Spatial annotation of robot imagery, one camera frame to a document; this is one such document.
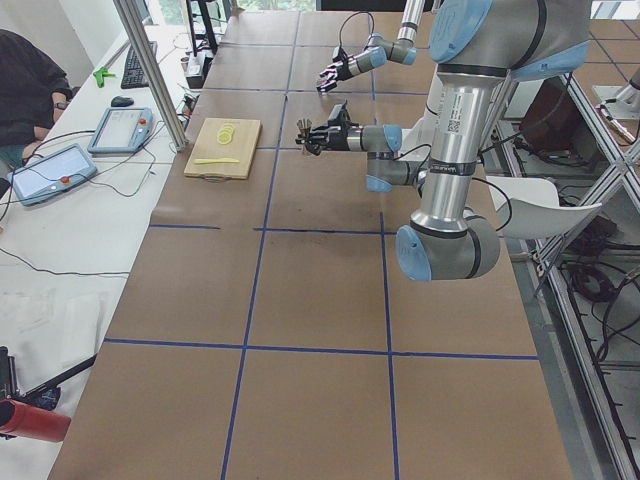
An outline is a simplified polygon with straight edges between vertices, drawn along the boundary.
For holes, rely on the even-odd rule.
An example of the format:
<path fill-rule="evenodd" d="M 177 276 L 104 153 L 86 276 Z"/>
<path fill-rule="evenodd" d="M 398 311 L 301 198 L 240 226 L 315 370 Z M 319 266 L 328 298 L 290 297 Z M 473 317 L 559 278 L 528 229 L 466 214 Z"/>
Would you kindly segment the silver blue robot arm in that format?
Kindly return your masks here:
<path fill-rule="evenodd" d="M 360 125 L 344 104 L 327 122 L 298 121 L 297 143 L 311 154 L 369 156 L 368 186 L 416 185 L 420 206 L 396 235 L 403 273 L 415 281 L 482 276 L 497 263 L 497 230 L 466 204 L 488 126 L 490 100 L 506 80 L 540 80 L 574 71 L 586 59 L 587 1 L 447 1 L 436 8 L 429 54 L 442 88 L 417 122 L 423 156 L 411 160 L 396 125 Z"/>
<path fill-rule="evenodd" d="M 343 48 L 342 31 L 346 23 L 358 14 L 351 14 L 342 24 L 339 30 L 338 46 L 333 51 L 333 62 L 328 65 L 318 77 L 316 90 L 327 93 L 337 87 L 340 81 L 346 81 L 360 74 L 374 70 L 387 61 L 412 65 L 416 59 L 415 40 L 419 24 L 423 15 L 425 1 L 410 0 L 404 7 L 403 17 L 395 41 L 386 40 L 381 34 L 370 32 L 363 50 L 355 55 L 347 54 Z M 371 21 L 374 21 L 370 12 L 366 13 Z"/>

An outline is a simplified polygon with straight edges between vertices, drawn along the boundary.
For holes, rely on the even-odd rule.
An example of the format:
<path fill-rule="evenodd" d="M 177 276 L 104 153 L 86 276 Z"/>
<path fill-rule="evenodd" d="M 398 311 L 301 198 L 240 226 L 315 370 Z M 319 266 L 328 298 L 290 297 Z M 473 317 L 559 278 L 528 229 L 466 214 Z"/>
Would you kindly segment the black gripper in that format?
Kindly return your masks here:
<path fill-rule="evenodd" d="M 352 58 L 336 60 L 319 73 L 316 90 L 318 92 L 330 92 L 338 86 L 339 81 L 353 78 L 353 69 L 356 62 Z"/>
<path fill-rule="evenodd" d="M 298 138 L 314 138 L 313 142 L 304 142 L 304 155 L 319 156 L 323 150 L 348 150 L 348 129 L 342 126 L 324 126 L 318 128 L 300 128 Z"/>

